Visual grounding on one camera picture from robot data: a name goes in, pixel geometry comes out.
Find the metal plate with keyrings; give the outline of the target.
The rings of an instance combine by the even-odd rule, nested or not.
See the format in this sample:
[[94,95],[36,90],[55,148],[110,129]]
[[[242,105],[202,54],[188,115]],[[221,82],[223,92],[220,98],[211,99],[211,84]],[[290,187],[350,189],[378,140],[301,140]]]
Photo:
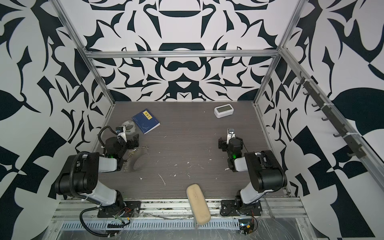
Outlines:
[[144,166],[136,167],[136,163],[139,159],[149,153],[148,147],[138,147],[133,150],[129,150],[127,158],[124,161],[123,170],[125,173],[140,172]]

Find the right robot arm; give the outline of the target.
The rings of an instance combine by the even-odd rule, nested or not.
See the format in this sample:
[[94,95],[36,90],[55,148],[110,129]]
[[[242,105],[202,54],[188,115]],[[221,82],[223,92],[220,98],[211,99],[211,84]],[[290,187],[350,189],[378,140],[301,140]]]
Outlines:
[[288,183],[271,150],[243,154],[243,147],[240,138],[218,140],[218,148],[228,155],[228,168],[233,172],[248,172],[250,177],[250,182],[235,197],[235,209],[240,213],[251,210],[266,194],[277,192]]

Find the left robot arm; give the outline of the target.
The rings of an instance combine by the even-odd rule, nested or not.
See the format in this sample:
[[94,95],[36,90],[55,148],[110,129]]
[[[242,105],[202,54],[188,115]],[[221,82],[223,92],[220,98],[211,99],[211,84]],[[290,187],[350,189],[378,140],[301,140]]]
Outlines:
[[121,171],[128,150],[139,147],[140,135],[125,139],[122,135],[101,141],[103,153],[80,152],[71,155],[55,181],[58,195],[86,200],[110,212],[118,212],[125,207],[122,194],[99,180],[100,173]]

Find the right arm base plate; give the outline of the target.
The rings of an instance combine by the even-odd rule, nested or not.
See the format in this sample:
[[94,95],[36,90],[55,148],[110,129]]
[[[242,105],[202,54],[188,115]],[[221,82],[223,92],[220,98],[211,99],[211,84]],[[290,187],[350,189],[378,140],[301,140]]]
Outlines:
[[260,202],[244,205],[235,200],[221,200],[220,215],[223,217],[261,216],[262,211]]

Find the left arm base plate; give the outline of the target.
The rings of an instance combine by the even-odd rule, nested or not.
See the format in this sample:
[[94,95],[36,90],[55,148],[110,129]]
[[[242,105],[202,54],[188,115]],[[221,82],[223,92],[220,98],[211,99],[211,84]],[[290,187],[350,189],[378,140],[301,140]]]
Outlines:
[[121,206],[110,205],[101,207],[98,218],[114,218],[116,215],[122,218],[137,216],[141,211],[141,201],[124,201]]

